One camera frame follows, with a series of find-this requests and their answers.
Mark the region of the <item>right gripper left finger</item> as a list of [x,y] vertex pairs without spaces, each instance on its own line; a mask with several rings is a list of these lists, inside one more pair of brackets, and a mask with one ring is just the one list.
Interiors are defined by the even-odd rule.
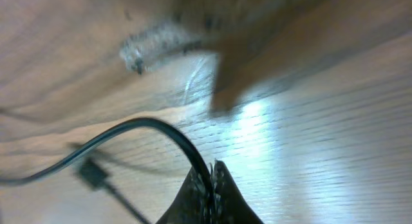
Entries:
[[201,177],[191,168],[170,207],[156,224],[206,224],[208,196]]

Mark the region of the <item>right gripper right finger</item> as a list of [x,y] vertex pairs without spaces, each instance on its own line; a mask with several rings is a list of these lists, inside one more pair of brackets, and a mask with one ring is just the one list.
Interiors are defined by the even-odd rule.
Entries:
[[263,224],[239,191],[227,166],[216,160],[212,172],[216,217],[221,224]]

